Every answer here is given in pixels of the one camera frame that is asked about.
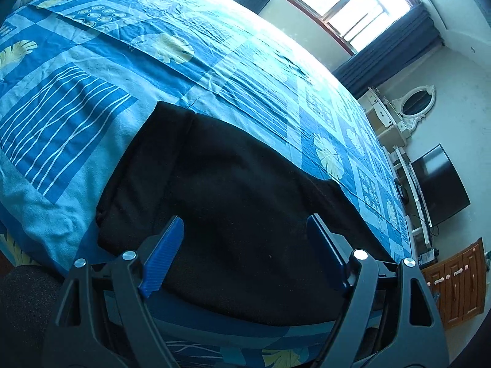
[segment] bed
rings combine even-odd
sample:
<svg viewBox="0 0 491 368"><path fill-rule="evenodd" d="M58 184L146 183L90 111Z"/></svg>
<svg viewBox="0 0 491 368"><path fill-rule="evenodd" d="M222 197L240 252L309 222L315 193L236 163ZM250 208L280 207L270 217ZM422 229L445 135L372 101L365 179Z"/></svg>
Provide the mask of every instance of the bed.
<svg viewBox="0 0 491 368"><path fill-rule="evenodd" d="M33 0L1 27L0 51L0 249L15 264L63 274L78 256L110 258L97 246L97 202L157 101L231 123L336 180L394 260L411 256L363 109L303 48L231 0ZM333 325L231 325L159 297L150 308L183 366L288 368L314 358ZM230 340L231 327L243 336Z"/></svg>

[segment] nightstand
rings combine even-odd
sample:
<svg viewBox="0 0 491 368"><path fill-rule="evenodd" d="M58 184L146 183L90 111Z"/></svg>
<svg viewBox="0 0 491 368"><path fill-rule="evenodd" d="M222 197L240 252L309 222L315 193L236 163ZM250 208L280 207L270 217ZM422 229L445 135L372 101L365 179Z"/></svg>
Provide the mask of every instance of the nightstand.
<svg viewBox="0 0 491 368"><path fill-rule="evenodd" d="M394 147L406 146L411 132L387 98L381 96L377 89L369 88L358 102L365 111L380 145L388 151L393 151Z"/></svg>

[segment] ribbed blue pad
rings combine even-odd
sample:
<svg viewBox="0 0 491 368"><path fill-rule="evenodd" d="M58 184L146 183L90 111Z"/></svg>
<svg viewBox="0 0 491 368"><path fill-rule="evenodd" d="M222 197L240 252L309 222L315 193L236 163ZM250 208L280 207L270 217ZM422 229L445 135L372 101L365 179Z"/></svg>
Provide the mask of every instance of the ribbed blue pad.
<svg viewBox="0 0 491 368"><path fill-rule="evenodd" d="M147 299L159 290L184 238L184 222L176 217L143 266L143 281L138 289Z"/></svg>

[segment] white wavy line pattern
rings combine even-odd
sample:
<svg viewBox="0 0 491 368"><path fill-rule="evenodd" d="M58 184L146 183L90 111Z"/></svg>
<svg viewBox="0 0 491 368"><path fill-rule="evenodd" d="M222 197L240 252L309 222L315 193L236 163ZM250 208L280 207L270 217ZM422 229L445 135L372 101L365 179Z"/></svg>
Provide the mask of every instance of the white wavy line pattern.
<svg viewBox="0 0 491 368"><path fill-rule="evenodd" d="M51 200L53 187L67 185L60 184L60 177L82 167L83 162L75 162L95 147L108 122L131 98L75 65L64 67L0 122L0 148L33 187Z"/></svg>

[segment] oval mirror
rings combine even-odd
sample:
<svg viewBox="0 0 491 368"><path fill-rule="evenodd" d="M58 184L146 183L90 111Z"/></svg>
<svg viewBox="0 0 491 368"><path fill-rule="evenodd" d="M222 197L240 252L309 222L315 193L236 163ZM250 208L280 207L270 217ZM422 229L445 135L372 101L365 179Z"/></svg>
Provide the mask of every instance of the oval mirror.
<svg viewBox="0 0 491 368"><path fill-rule="evenodd" d="M411 95L402 106L402 113L407 116L417 115L423 112L431 102L431 94L421 90Z"/></svg>

